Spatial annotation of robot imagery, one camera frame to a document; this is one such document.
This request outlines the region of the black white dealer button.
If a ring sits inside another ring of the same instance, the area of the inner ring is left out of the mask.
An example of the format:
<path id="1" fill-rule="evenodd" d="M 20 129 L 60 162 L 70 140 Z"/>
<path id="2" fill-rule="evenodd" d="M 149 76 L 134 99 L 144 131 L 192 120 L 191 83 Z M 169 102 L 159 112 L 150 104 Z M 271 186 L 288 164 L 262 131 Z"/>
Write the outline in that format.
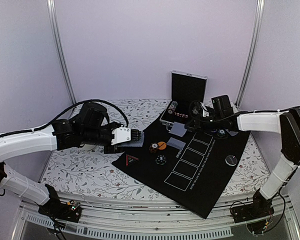
<path id="1" fill-rule="evenodd" d="M 229 166 L 234 167 L 234 166 L 237 165 L 238 159 L 237 159 L 234 155 L 228 155 L 228 156 L 225 158 L 225 162 L 226 162 L 226 164 L 228 164 Z"/>

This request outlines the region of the black and green chip stack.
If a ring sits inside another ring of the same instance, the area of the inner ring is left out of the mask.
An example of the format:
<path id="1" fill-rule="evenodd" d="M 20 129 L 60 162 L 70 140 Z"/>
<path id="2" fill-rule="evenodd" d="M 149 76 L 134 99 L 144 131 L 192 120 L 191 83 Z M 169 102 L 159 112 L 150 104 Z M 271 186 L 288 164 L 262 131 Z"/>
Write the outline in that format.
<path id="1" fill-rule="evenodd" d="M 167 158 L 161 154 L 156 157 L 155 162 L 158 165 L 165 165 L 167 163 Z"/>

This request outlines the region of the green blue chip stack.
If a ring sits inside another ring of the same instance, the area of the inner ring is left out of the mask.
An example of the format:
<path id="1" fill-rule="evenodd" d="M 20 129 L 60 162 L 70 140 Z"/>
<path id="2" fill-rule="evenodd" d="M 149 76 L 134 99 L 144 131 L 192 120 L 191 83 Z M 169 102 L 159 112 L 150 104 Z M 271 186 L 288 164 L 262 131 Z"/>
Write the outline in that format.
<path id="1" fill-rule="evenodd" d="M 219 129 L 219 130 L 217 131 L 217 136 L 218 136 L 219 138 L 225 138 L 225 137 L 227 136 L 227 134 L 226 134 L 226 132 L 225 132 L 223 129 Z"/>

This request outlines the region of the dealt blue card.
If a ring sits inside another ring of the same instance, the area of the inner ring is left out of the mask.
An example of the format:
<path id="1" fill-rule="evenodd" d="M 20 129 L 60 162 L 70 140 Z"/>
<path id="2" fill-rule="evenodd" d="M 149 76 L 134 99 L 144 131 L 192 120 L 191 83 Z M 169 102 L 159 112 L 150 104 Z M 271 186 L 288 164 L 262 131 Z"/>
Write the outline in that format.
<path id="1" fill-rule="evenodd" d="M 228 134 L 231 136 L 231 137 L 234 137 L 238 134 L 237 131 L 229 131 Z"/>
<path id="2" fill-rule="evenodd" d="M 174 122 L 172 128 L 170 129 L 169 133 L 176 135 L 178 137 L 183 137 L 187 132 L 185 125 L 179 122 Z"/>
<path id="3" fill-rule="evenodd" d="M 178 150 L 182 150 L 185 147 L 186 143 L 181 141 L 181 140 L 178 140 L 176 138 L 171 137 L 167 141 L 166 145 L 170 146 L 170 147 L 173 147 L 175 149 L 178 149 Z"/>

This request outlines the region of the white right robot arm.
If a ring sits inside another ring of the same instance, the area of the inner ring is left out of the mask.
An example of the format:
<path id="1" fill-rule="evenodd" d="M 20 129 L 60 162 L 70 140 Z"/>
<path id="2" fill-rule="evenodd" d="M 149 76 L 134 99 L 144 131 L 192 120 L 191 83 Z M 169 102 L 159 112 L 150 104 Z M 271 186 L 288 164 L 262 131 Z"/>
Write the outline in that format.
<path id="1" fill-rule="evenodd" d="M 187 130 L 207 130 L 219 138 L 245 132 L 264 133 L 277 135 L 280 141 L 279 159 L 266 182 L 254 193 L 248 208 L 252 218 L 259 218 L 300 167 L 300 105 L 277 110 L 234 111 L 227 95 L 214 97 L 211 102 L 212 107 L 200 100 L 188 105 Z"/>

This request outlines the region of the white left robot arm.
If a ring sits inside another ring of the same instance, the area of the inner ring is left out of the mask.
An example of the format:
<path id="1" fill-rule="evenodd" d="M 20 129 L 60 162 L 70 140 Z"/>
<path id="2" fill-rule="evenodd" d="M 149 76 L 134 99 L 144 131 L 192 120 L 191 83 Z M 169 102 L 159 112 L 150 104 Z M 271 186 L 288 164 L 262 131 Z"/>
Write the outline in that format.
<path id="1" fill-rule="evenodd" d="M 0 109 L 0 133 L 44 125 L 48 117 L 52 116 L 56 110 L 55 107 L 48 107 L 45 111 L 34 111 L 33 113 L 26 111 L 25 116 L 19 116 L 20 112 L 17 109 Z M 45 169 L 44 164 L 47 162 L 49 154 L 48 151 L 39 151 L 15 156 L 8 159 L 7 164 L 22 175 L 37 181 Z M 5 196 L 0 196 L 0 208 L 7 211 L 15 209 L 20 202 L 21 199 L 11 191 L 6 191 Z"/>

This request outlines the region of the orange black chip stack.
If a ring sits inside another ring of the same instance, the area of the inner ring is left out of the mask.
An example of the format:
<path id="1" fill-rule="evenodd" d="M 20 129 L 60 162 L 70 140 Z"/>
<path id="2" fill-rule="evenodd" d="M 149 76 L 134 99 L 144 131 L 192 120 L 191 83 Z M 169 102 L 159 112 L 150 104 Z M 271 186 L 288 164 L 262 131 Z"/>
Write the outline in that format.
<path id="1" fill-rule="evenodd" d="M 150 153 L 156 153 L 159 149 L 159 145 L 157 143 L 152 143 L 149 147 Z"/>

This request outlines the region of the blue playing card deck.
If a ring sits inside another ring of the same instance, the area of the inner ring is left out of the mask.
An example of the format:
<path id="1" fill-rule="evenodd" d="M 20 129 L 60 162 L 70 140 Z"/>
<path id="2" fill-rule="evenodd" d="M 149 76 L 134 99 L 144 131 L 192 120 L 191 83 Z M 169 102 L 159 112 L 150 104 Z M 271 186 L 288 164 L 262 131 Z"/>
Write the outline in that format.
<path id="1" fill-rule="evenodd" d="M 119 143 L 118 146 L 119 147 L 142 147 L 144 144 L 144 139 L 141 138 L 137 141 L 126 141 L 126 142 L 122 142 L 122 143 Z"/>

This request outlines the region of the orange big blind button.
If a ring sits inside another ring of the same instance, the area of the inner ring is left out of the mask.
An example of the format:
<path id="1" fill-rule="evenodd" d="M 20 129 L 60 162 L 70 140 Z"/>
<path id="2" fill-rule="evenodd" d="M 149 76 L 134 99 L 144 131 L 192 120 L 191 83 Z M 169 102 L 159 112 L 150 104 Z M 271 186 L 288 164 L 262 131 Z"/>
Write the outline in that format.
<path id="1" fill-rule="evenodd" d="M 157 144 L 158 144 L 158 149 L 161 151 L 167 148 L 167 144 L 164 141 L 160 141 Z"/>

